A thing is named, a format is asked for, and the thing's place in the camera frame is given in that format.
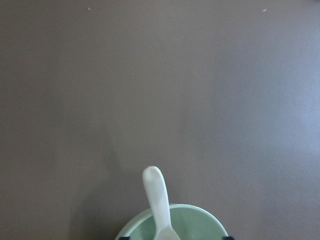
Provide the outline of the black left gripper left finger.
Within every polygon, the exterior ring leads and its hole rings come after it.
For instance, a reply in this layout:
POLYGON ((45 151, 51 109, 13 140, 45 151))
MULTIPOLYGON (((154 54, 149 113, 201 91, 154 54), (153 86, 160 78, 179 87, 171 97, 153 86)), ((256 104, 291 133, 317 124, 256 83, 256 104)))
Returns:
POLYGON ((119 240, 131 240, 130 236, 121 236, 119 237, 119 240))

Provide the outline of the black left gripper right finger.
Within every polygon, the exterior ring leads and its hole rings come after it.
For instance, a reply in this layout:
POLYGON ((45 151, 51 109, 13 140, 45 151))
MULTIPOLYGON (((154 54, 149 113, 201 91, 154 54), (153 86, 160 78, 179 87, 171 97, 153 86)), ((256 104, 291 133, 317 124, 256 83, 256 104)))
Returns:
POLYGON ((234 237, 232 237, 232 236, 223 236, 223 237, 221 237, 221 240, 234 240, 234 237))

